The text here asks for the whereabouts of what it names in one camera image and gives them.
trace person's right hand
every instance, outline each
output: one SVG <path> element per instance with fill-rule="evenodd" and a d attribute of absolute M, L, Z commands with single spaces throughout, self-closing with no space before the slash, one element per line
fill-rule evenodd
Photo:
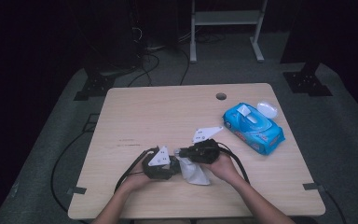
<path fill-rule="evenodd" d="M 215 176 L 231 184 L 236 178 L 242 178 L 232 163 L 231 157 L 226 153 L 220 153 L 212 164 L 200 163 L 201 167 L 210 170 Z"/>

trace forearm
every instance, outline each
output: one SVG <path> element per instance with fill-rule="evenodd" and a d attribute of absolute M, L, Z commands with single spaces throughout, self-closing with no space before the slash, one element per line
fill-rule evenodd
<path fill-rule="evenodd" d="M 106 207 L 93 220 L 93 224 L 116 224 L 120 218 L 121 211 L 131 191 L 119 188 L 113 197 L 110 199 Z"/>
<path fill-rule="evenodd" d="M 230 181 L 259 223 L 294 223 L 287 215 L 261 196 L 240 176 Z"/>

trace table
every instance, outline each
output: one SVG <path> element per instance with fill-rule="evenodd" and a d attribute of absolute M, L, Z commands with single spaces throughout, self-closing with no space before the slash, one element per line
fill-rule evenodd
<path fill-rule="evenodd" d="M 191 6 L 191 40 L 190 61 L 197 62 L 196 26 L 198 25 L 255 25 L 255 35 L 250 37 L 255 57 L 259 63 L 264 62 L 263 54 L 258 47 L 258 37 L 266 14 L 267 1 L 263 0 L 260 10 L 237 11 L 196 11 L 196 0 Z"/>
<path fill-rule="evenodd" d="M 217 93 L 226 100 L 216 98 Z M 68 215 L 96 217 L 113 195 L 125 170 L 145 149 L 168 147 L 170 154 L 192 145 L 198 128 L 222 126 L 224 112 L 239 102 L 256 105 L 266 100 L 280 111 L 275 119 L 286 140 L 269 156 L 257 154 L 224 129 L 213 139 L 240 158 L 252 186 L 289 216 L 319 216 L 324 203 L 316 189 L 304 190 L 312 177 L 299 151 L 279 102 L 269 84 L 225 84 L 111 89 L 97 127 Z M 151 183 L 134 192 L 123 218 L 250 217 L 238 193 L 226 182 L 205 172 L 212 185 L 186 183 L 181 175 Z"/>

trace person's left hand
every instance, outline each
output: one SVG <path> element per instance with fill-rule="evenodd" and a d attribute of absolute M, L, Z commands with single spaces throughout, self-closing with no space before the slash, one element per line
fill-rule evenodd
<path fill-rule="evenodd" d="M 125 188 L 129 191 L 134 191 L 136 189 L 140 189 L 144 185 L 153 181 L 144 173 L 144 168 L 142 166 L 143 160 L 144 159 L 140 160 L 135 165 L 135 167 L 133 167 L 130 174 L 127 176 L 127 178 L 121 184 L 121 186 L 120 186 L 121 188 Z"/>

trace dark background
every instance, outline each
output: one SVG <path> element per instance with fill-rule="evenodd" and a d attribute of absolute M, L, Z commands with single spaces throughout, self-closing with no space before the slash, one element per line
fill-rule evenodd
<path fill-rule="evenodd" d="M 112 18 L 99 11 L 99 3 L 112 6 Z M 172 41 L 172 32 L 189 31 L 188 0 L 131 3 L 139 11 L 132 11 L 123 0 L 0 1 L 0 204 L 66 83 L 83 67 L 85 55 L 95 52 L 90 44 L 102 58 L 130 67 L 137 64 L 133 55 L 138 53 L 132 40 L 129 43 L 124 37 L 132 36 L 131 23 L 159 26 L 145 27 L 145 35 L 167 42 Z M 259 4 L 255 0 L 199 1 L 198 7 L 246 9 Z M 159 24 L 158 17 L 169 24 Z M 177 30 L 162 32 L 175 24 Z M 317 55 L 340 75 L 358 102 L 358 1 L 269 1 L 262 32 L 287 31 L 291 34 L 282 62 L 301 63 Z"/>

